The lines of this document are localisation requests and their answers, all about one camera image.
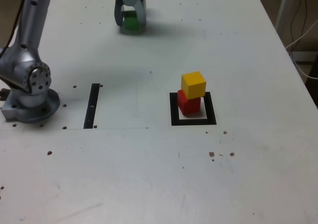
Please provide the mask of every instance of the floor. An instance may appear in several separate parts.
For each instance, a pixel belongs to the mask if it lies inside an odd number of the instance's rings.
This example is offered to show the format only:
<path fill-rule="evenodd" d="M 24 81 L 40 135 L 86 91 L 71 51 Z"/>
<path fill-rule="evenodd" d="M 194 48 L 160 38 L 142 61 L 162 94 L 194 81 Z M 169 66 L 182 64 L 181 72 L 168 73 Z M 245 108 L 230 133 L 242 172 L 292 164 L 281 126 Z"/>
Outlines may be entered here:
<path fill-rule="evenodd" d="M 281 0 L 261 0 L 263 6 L 272 21 L 275 23 L 276 16 L 279 10 Z M 12 24 L 19 7 L 20 0 L 0 0 L 0 47 L 3 47 L 9 37 Z M 311 24 L 318 17 L 318 0 L 307 0 L 308 3 L 308 19 L 305 26 L 305 30 L 308 29 Z M 299 0 L 295 3 L 295 10 L 299 4 Z M 293 33 L 295 37 L 299 37 L 305 18 L 305 3 L 303 0 L 302 7 L 299 10 L 298 15 L 295 18 Z M 287 46 L 292 42 L 289 26 L 286 28 L 285 34 L 283 36 L 283 44 Z M 312 29 L 312 31 L 301 40 L 297 47 L 298 51 L 318 51 L 318 26 Z M 305 73 L 309 73 L 310 65 L 301 65 Z"/>

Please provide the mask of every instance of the cable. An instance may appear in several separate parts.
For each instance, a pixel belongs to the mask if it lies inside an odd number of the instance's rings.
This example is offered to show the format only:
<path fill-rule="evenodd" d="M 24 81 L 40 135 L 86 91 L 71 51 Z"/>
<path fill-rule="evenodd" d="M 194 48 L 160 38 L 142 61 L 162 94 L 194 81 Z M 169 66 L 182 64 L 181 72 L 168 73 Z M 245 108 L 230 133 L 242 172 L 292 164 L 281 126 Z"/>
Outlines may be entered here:
<path fill-rule="evenodd" d="M 294 35 L 293 35 L 293 29 L 292 29 L 292 28 L 293 28 L 293 23 L 294 23 L 294 20 L 295 20 L 295 18 L 296 18 L 296 15 L 298 14 L 298 11 L 299 11 L 301 5 L 302 5 L 302 0 L 299 0 L 299 5 L 298 5 L 298 7 L 297 7 L 297 10 L 296 10 L 296 12 L 295 12 L 293 18 L 292 18 L 291 23 L 290 23 L 290 34 L 291 34 L 291 36 L 292 36 L 292 41 L 294 41 Z M 294 49 L 294 48 L 292 47 L 292 49 L 291 49 L 290 52 L 289 52 L 289 55 L 292 55 L 292 57 L 293 57 L 293 49 Z"/>
<path fill-rule="evenodd" d="M 11 43 L 11 40 L 12 40 L 13 35 L 14 35 L 15 28 L 17 27 L 17 24 L 18 24 L 18 21 L 19 21 L 19 18 L 20 18 L 20 14 L 21 14 L 21 11 L 22 11 L 22 8 L 23 8 L 23 4 L 24 4 L 24 0 L 21 0 L 21 4 L 20 4 L 19 10 L 18 10 L 18 13 L 17 13 L 17 15 L 15 17 L 13 28 L 12 28 L 9 40 L 8 40 L 7 44 L 5 45 L 5 47 L 3 48 L 2 52 L 0 53 L 0 58 L 3 56 L 3 54 L 5 53 L 7 48 L 9 47 L 9 44 Z"/>
<path fill-rule="evenodd" d="M 308 16 L 308 8 L 307 8 L 307 0 L 305 0 L 305 20 L 304 20 L 304 24 L 303 24 L 302 33 L 300 34 L 300 36 L 302 36 L 304 34 L 307 16 Z M 294 46 L 292 46 L 292 49 L 291 49 L 292 57 L 293 57 L 293 50 L 297 47 L 298 44 L 299 44 L 299 40 Z"/>
<path fill-rule="evenodd" d="M 299 69 L 299 71 L 306 77 L 310 78 L 310 79 L 315 79 L 318 80 L 318 77 L 313 77 L 313 76 L 308 76 L 306 73 L 304 73 L 304 71 L 300 68 L 300 66 L 295 62 L 295 60 L 293 58 L 290 58 L 293 63 L 296 65 L 296 67 Z"/>
<path fill-rule="evenodd" d="M 306 31 L 305 34 L 303 34 L 301 37 L 299 37 L 297 40 L 295 40 L 293 43 L 291 43 L 290 45 L 288 45 L 287 47 L 285 47 L 285 49 L 287 49 L 288 47 L 290 47 L 291 45 L 295 44 L 298 40 L 300 40 L 301 38 L 303 38 L 318 22 L 318 19 L 315 21 L 315 23 L 313 23 L 313 25 Z"/>

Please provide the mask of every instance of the yellow cube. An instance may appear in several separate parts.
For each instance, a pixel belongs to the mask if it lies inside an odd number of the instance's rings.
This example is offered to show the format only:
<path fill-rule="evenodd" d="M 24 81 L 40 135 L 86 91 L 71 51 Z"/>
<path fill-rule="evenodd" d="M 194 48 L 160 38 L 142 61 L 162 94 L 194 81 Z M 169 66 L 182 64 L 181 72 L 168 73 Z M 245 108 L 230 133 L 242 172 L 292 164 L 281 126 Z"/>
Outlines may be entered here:
<path fill-rule="evenodd" d="M 183 74 L 181 77 L 181 89 L 188 100 L 204 96 L 206 84 L 200 72 Z"/>

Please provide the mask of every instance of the red cube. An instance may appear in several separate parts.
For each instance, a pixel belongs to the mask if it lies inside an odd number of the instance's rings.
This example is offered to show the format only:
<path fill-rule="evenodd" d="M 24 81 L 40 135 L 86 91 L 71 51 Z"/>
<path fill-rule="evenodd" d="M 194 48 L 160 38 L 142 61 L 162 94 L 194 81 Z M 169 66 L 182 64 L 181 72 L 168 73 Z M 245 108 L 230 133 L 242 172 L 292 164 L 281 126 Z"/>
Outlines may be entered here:
<path fill-rule="evenodd" d="M 178 91 L 178 106 L 182 114 L 189 115 L 200 111 L 201 98 L 187 99 L 182 90 Z"/>

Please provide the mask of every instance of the white cable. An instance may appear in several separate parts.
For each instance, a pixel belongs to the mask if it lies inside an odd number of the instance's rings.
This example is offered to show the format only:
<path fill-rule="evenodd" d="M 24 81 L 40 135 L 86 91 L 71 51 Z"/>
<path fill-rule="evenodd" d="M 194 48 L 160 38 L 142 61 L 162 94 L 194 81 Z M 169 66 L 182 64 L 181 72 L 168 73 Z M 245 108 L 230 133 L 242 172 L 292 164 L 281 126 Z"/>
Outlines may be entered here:
<path fill-rule="evenodd" d="M 299 67 L 299 65 L 295 62 L 295 60 L 293 60 L 292 58 L 290 58 L 290 59 L 293 61 L 293 63 L 296 65 L 296 67 L 299 69 L 299 71 L 300 71 L 303 75 L 305 75 L 305 76 L 308 77 L 308 78 L 318 80 L 318 77 L 308 76 L 308 75 L 307 75 L 306 73 L 304 73 L 304 71 Z"/>
<path fill-rule="evenodd" d="M 298 40 L 300 40 L 301 38 L 303 38 L 314 26 L 315 24 L 317 24 L 318 19 L 315 21 L 315 23 L 313 23 L 313 25 L 306 31 L 305 34 L 303 34 L 301 37 L 299 37 L 297 40 L 295 40 L 293 43 L 291 43 L 290 45 L 288 45 L 285 49 L 287 49 L 289 46 L 295 44 Z"/>

